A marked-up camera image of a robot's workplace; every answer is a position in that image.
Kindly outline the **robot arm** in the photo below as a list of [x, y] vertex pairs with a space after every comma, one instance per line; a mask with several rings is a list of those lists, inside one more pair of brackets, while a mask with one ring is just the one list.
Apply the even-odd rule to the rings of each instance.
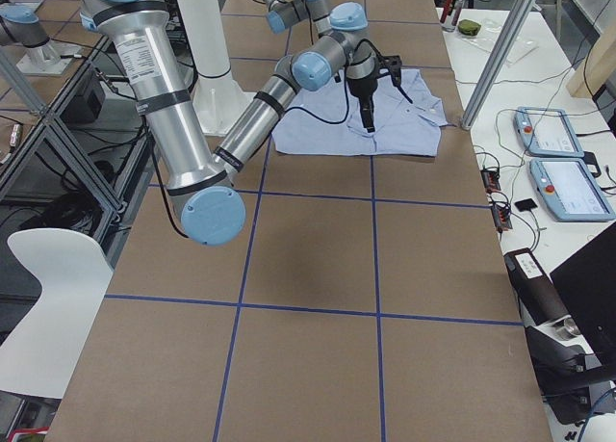
[[268, 8], [266, 15], [270, 29], [280, 34], [296, 24], [309, 19], [319, 36], [331, 30], [330, 0], [263, 0]]
[[362, 5], [342, 3], [328, 13], [317, 42], [282, 58], [260, 91], [211, 150], [180, 76], [165, 31], [164, 0], [82, 0], [96, 31], [115, 45], [144, 117], [159, 146], [169, 179], [167, 193], [188, 238], [223, 245], [242, 230], [244, 202], [232, 181], [286, 115], [300, 90], [316, 91], [343, 72], [357, 97], [363, 127], [372, 132], [372, 95], [379, 64], [369, 46]]

